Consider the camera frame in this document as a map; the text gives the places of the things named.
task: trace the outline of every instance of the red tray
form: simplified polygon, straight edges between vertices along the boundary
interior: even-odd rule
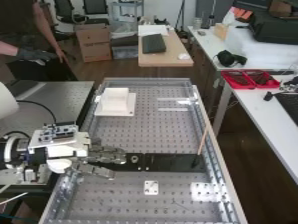
[[[280,88],[280,82],[272,77],[272,75],[261,70],[244,71],[245,75],[249,76],[257,88],[273,89]]]
[[[256,83],[243,71],[223,71],[221,75],[233,89],[255,89]]]

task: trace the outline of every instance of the dark floor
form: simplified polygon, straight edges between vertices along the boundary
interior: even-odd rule
[[[157,69],[140,68],[137,59],[83,63],[79,49],[66,49],[78,57],[71,64],[80,80],[99,85],[106,77],[157,76]],[[159,74],[191,78],[208,103],[212,83],[207,77],[213,69],[196,48],[193,55],[193,68],[163,68]],[[219,142],[249,223],[298,223],[298,186],[240,105],[227,112]]]

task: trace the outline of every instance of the person's arm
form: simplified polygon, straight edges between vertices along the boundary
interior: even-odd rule
[[[16,56],[18,51],[19,51],[18,47],[0,41],[0,54]]]
[[[50,27],[50,23],[46,19],[44,12],[43,12],[43,9],[40,8],[39,2],[34,3],[34,16],[35,16],[35,24],[38,26],[38,29],[42,32],[42,34],[44,35],[44,37],[48,40],[52,47],[55,48],[56,54],[60,58],[60,62],[63,63],[64,60],[67,62],[68,61],[67,56],[64,55],[63,50],[59,46],[59,43],[55,39],[52,30]]]

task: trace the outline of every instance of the cardboard box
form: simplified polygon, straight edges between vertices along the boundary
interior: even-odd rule
[[[76,25],[84,62],[112,59],[110,27],[106,24]]]

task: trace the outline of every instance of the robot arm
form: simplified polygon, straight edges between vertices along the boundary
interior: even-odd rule
[[[76,125],[59,123],[44,125],[31,139],[6,136],[0,143],[0,169],[16,169],[26,172],[47,164],[52,172],[63,174],[68,169],[76,172],[115,178],[115,172],[90,162],[127,163],[125,151],[120,148],[92,144],[90,134],[79,132]]]

